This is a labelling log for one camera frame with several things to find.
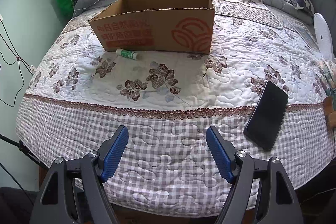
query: phone screen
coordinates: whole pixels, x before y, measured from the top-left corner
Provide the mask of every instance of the phone screen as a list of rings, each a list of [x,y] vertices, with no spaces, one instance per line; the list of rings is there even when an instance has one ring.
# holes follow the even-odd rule
[[[288,95],[267,81],[244,134],[265,150],[271,150],[285,115]]]

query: blue gripper pad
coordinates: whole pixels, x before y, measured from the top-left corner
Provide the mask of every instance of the blue gripper pad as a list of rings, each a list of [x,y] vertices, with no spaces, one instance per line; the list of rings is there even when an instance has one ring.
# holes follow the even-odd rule
[[[211,127],[207,129],[205,138],[221,177],[225,178],[227,182],[233,183],[235,176],[231,171],[230,159]]]
[[[128,143],[128,129],[127,127],[123,127],[117,139],[113,143],[110,151],[104,158],[104,168],[102,174],[100,175],[101,181],[103,183],[107,182],[109,178],[114,176],[114,173],[118,167],[118,164],[124,153],[127,143]]]

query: red logo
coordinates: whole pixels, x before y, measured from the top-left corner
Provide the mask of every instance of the red logo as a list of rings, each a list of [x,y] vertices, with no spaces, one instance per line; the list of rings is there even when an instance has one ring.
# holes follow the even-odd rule
[[[171,31],[173,39],[193,52],[204,52],[211,46],[211,29],[206,22],[188,17],[181,20]]]

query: lace trim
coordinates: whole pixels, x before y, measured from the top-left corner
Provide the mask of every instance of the lace trim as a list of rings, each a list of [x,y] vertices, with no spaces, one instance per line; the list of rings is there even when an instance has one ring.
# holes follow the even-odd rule
[[[57,104],[67,108],[74,109],[83,109],[83,110],[91,110],[103,113],[111,113],[116,114],[118,116],[136,116],[142,118],[157,118],[157,119],[192,119],[198,117],[213,117],[213,116],[232,116],[232,115],[250,115],[253,113],[255,107],[254,106],[237,106],[235,108],[198,108],[195,110],[147,110],[147,109],[134,109],[134,108],[119,108],[112,106],[104,106],[97,104],[88,104],[82,102],[71,102],[65,100],[58,100],[53,98],[42,97],[34,94],[24,94],[24,98],[33,98],[45,103]],[[292,104],[288,105],[286,112],[294,112],[298,110],[311,110],[311,109],[319,109],[323,107],[323,102],[316,104]]]

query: metal screw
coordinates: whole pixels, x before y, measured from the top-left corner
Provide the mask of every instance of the metal screw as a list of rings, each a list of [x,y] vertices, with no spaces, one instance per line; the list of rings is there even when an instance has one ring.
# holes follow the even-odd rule
[[[272,161],[275,164],[278,164],[280,162],[280,160],[277,157],[272,157]]]
[[[244,158],[244,157],[246,156],[246,152],[245,152],[244,150],[239,150],[239,151],[237,152],[237,155],[238,155],[239,157],[241,157],[241,158]]]
[[[89,157],[90,158],[94,158],[97,155],[98,155],[98,152],[96,150],[92,150],[92,151],[89,152]]]
[[[58,157],[55,159],[55,163],[60,164],[63,161],[62,157]]]

